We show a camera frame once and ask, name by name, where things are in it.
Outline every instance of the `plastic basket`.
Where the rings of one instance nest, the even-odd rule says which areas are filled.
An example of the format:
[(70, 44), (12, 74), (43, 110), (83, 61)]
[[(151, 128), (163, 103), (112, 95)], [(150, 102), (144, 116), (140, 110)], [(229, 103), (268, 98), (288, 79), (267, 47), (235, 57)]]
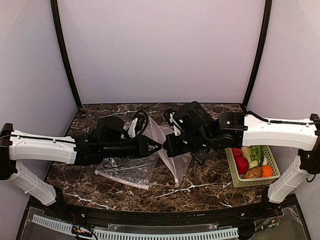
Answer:
[(272, 182), (275, 179), (278, 179), (280, 177), (280, 172), (279, 172), (278, 166), (276, 164), (274, 156), (271, 153), (269, 146), (262, 146), (262, 147), (263, 147), (264, 156), (267, 160), (267, 164), (272, 167), (273, 176), (250, 178), (250, 179), (244, 179), (239, 176), (235, 157), (232, 153), (231, 148), (225, 149), (225, 154), (226, 154), (226, 157), (228, 160), (233, 186), (235, 188), (259, 186), (259, 185), (269, 185), (269, 184), (272, 184)]

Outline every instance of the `marble countertop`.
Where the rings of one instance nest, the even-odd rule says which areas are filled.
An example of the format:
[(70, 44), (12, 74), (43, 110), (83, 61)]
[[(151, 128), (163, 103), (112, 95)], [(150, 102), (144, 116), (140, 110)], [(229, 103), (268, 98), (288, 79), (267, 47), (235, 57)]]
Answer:
[[(93, 133), (97, 121), (118, 116), (130, 121), (137, 110), (144, 110), (159, 125), (167, 126), (165, 110), (180, 103), (88, 104), (74, 118), (68, 136), (85, 137)], [(213, 118), (223, 113), (241, 112), (239, 104), (202, 105)], [(75, 166), (53, 163), (46, 182), (62, 189), (69, 204), (90, 208), (130, 212), (192, 212), (238, 207), (261, 200), (264, 186), (234, 188), (224, 151), (197, 153), (205, 165), (191, 161), (179, 187), (170, 170), (158, 160), (149, 190), (128, 186), (94, 173), (97, 165)]]

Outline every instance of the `orange fruit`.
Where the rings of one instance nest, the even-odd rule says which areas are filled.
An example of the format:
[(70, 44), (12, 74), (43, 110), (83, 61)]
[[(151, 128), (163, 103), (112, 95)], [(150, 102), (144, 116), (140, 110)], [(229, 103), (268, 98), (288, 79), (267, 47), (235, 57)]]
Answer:
[(262, 178), (272, 177), (274, 175), (274, 171), (272, 167), (269, 165), (262, 166), (262, 171), (263, 171)]

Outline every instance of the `red fruit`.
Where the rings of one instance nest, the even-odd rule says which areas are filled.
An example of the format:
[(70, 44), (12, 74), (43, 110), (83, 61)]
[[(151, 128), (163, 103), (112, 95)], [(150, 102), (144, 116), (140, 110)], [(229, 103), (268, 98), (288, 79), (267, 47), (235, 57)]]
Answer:
[(245, 174), (249, 169), (249, 162), (243, 156), (238, 156), (235, 159), (236, 168), (238, 169), (239, 175)]
[(240, 148), (232, 148), (234, 158), (242, 157), (242, 151)]

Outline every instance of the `brown potato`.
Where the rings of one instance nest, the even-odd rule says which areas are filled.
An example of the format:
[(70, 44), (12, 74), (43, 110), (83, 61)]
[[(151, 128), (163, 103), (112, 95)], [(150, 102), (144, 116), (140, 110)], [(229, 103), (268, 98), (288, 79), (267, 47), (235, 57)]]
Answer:
[(262, 167), (255, 166), (251, 169), (248, 169), (246, 174), (243, 176), (244, 179), (257, 179), (261, 178), (264, 171), (262, 170)]

